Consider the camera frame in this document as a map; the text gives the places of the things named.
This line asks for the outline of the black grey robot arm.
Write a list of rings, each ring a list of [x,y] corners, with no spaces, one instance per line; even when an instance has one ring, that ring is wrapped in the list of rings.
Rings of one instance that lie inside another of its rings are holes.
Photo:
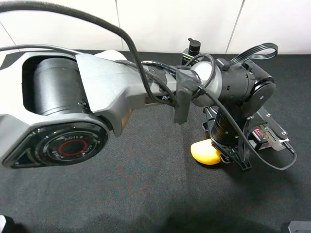
[[[68,166],[97,155],[120,136],[136,109],[165,104],[187,122],[190,105],[220,107],[208,120],[212,144],[249,168],[244,138],[270,120],[263,104],[274,79],[252,61],[190,67],[86,53],[26,52],[0,71],[0,165],[6,169]]]

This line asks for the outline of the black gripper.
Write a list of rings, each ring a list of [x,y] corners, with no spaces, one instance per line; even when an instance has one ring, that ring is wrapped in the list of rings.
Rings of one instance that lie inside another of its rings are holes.
[[[207,119],[202,125],[206,138],[211,139],[211,145],[220,153],[221,161],[225,164],[236,163],[243,171],[252,168],[249,148],[222,111],[216,114],[212,107],[205,107],[203,113]]]

